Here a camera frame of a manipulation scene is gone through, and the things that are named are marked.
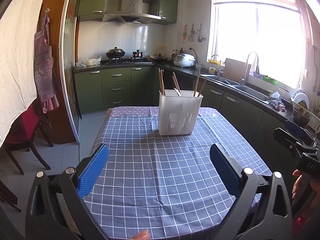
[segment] floor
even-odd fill
[[[28,196],[36,173],[43,170],[47,175],[60,174],[66,168],[75,167],[80,160],[88,157],[95,137],[104,121],[105,114],[106,111],[102,111],[82,116],[79,127],[80,145],[67,143],[53,144],[53,147],[49,147],[42,134],[37,131],[34,144],[42,158],[51,166],[50,171],[44,169],[32,151],[14,151],[12,153],[24,171],[22,176],[4,149],[0,149],[0,180],[18,197],[18,207],[22,212],[15,211],[6,203],[1,203],[1,206],[23,236],[25,235]],[[71,215],[63,204],[63,197],[62,195],[58,197],[62,203],[62,210],[67,217],[68,224],[72,225],[72,222],[70,222],[72,221]]]

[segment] tile backsplash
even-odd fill
[[[132,57],[139,49],[143,55],[156,55],[164,44],[164,26],[120,22],[85,21],[79,24],[78,58],[93,58],[114,47],[125,51],[124,58]]]

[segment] range hood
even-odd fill
[[[160,16],[142,13],[142,0],[122,0],[120,11],[105,11],[102,22],[148,24],[161,20]]]

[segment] table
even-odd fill
[[[130,239],[148,229],[152,239],[205,239],[235,200],[211,163],[212,144],[242,167],[272,173],[215,109],[200,108],[190,135],[159,135],[157,116],[158,107],[108,110],[91,153],[105,143],[109,159],[83,200],[110,238]]]

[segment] apron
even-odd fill
[[[45,13],[41,30],[35,34],[34,78],[42,112],[45,114],[59,106],[59,91],[53,69],[52,48],[49,46],[49,16]]]

